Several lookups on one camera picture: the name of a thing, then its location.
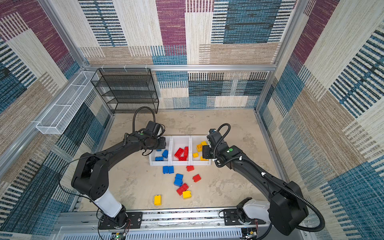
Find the red block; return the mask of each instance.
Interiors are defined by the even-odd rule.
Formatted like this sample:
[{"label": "red block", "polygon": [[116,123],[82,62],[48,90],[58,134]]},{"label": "red block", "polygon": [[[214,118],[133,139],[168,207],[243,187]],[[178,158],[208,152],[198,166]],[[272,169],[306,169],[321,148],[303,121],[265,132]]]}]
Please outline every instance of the red block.
[{"label": "red block", "polygon": [[193,179],[194,182],[198,182],[198,181],[201,180],[201,177],[200,177],[200,175],[197,174],[197,175],[194,176],[192,179]]},{"label": "red block", "polygon": [[188,147],[184,148],[184,157],[188,157]]},{"label": "red block", "polygon": [[192,170],[195,170],[195,168],[193,166],[187,166],[187,172],[190,172]]},{"label": "red block", "polygon": [[184,183],[181,187],[179,187],[179,189],[176,190],[176,192],[181,196],[183,192],[186,191],[188,188],[188,185]]},{"label": "red block", "polygon": [[175,153],[175,157],[179,158],[183,154],[184,150],[182,148],[179,148],[177,152]]}]

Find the mesh rack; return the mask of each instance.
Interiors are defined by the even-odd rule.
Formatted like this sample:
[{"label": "mesh rack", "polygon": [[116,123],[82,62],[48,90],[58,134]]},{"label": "mesh rack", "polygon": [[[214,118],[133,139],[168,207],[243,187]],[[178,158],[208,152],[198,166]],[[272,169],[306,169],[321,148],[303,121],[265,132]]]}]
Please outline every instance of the mesh rack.
[{"label": "mesh rack", "polygon": [[93,88],[91,78],[96,80],[98,76],[94,72],[81,72],[47,111],[36,128],[43,134],[63,134],[91,92]]},{"label": "mesh rack", "polygon": [[159,98],[150,69],[99,68],[95,76],[91,82],[112,113],[134,113],[143,106],[157,113]]}]

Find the black hose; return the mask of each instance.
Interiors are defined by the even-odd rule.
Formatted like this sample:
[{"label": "black hose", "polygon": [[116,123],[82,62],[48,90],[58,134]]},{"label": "black hose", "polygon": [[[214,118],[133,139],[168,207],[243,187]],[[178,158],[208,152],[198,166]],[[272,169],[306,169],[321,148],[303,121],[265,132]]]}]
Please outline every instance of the black hose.
[{"label": "black hose", "polygon": [[229,133],[229,131],[231,130],[231,125],[229,125],[229,123],[224,123],[224,124],[222,124],[218,129],[217,129],[217,131],[219,132],[220,131],[220,129],[222,128],[222,127],[224,127],[224,126],[227,126],[228,127],[228,129],[227,129],[227,131],[224,133],[224,135],[219,139],[219,141],[217,141],[217,144],[215,145],[215,147],[214,147],[214,150],[213,150],[213,152],[212,152],[212,156],[213,156],[213,158],[216,158],[216,149],[217,149],[217,147],[218,147],[218,144],[228,135],[228,133]]},{"label": "black hose", "polygon": [[272,223],[269,224],[269,227],[266,230],[266,232],[263,235],[261,235],[260,237],[256,238],[255,240],[261,240],[261,239],[265,238],[268,235],[268,233],[271,231],[271,229],[272,229]]},{"label": "black hose", "polygon": [[[235,159],[240,159],[240,157],[233,157],[227,161],[225,161],[224,163],[218,165],[218,163],[215,161],[215,164],[217,167],[223,167],[225,166],[227,163],[235,160]],[[256,168],[257,171],[259,171],[260,173],[264,172],[265,170],[262,169],[259,165],[257,165],[254,161],[252,161],[251,159],[248,159],[246,157],[243,157],[242,158],[243,161],[246,161],[246,162],[249,162],[250,164],[252,164],[252,166],[254,166]],[[317,215],[317,217],[319,218],[319,225],[317,227],[303,227],[303,226],[297,226],[296,228],[299,229],[299,230],[302,230],[302,231],[306,231],[306,232],[318,232],[318,231],[321,231],[323,230],[323,228],[325,227],[325,220],[324,220],[324,217],[323,215],[320,213],[319,210],[317,210],[317,208],[312,205],[312,203],[310,203],[308,200],[306,200],[305,198],[299,196],[297,193],[295,193],[294,191],[292,191],[291,189],[285,187],[284,185],[281,185],[279,184],[278,182],[276,182],[275,180],[273,180],[272,178],[270,178],[269,176],[267,176],[266,174],[263,176],[268,182],[270,183],[273,183],[274,185],[276,185],[277,187],[281,188],[283,191],[285,191],[286,193],[296,197],[297,199],[301,200],[302,202],[305,203],[305,205],[307,205],[310,209],[312,209],[312,211]]]},{"label": "black hose", "polygon": [[155,119],[155,113],[153,112],[153,110],[149,107],[140,107],[138,110],[136,110],[135,114],[133,115],[133,120],[132,120],[132,132],[135,132],[135,120],[136,120],[136,115],[137,113],[141,110],[141,109],[144,109],[144,108],[147,108],[151,111],[152,113],[152,116],[153,116],[153,121],[156,122],[156,119]]}]

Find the white plastic tray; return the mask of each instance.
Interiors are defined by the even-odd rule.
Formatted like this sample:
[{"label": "white plastic tray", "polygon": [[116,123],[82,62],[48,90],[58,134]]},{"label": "white plastic tray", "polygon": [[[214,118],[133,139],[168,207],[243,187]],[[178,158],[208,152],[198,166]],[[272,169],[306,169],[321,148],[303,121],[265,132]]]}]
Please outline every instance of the white plastic tray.
[{"label": "white plastic tray", "polygon": [[[179,161],[177,157],[175,157],[175,153],[179,148],[184,149],[188,147],[188,159],[186,161]],[[192,138],[191,136],[172,136],[172,152],[171,153],[171,165],[172,166],[190,166],[191,165],[191,157],[190,149],[192,147]]]},{"label": "white plastic tray", "polygon": [[[200,161],[200,157],[203,156],[202,152],[198,152],[196,146],[201,144],[202,141],[205,141],[208,143],[207,136],[201,135],[201,136],[191,136],[192,137],[192,148],[190,151],[191,154],[191,165],[203,165],[208,166],[211,165],[211,160],[208,159],[208,161]],[[193,157],[193,153],[198,153],[198,157]]]},{"label": "white plastic tray", "polygon": [[171,166],[171,153],[172,153],[172,136],[164,136],[166,138],[166,149],[168,150],[168,158],[164,158],[164,161],[155,161],[155,157],[162,157],[164,149],[161,151],[153,150],[153,152],[149,155],[149,165],[151,166]]}]

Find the yellow block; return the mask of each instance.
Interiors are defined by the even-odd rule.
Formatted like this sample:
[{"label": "yellow block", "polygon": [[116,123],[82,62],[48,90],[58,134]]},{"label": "yellow block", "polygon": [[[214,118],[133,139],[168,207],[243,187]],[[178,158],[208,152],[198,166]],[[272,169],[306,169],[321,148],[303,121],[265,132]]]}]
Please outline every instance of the yellow block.
[{"label": "yellow block", "polygon": [[160,206],[161,205],[161,195],[156,195],[155,196],[155,206]]},{"label": "yellow block", "polygon": [[183,192],[183,198],[184,199],[191,198],[191,197],[192,197],[191,191],[184,191]]}]

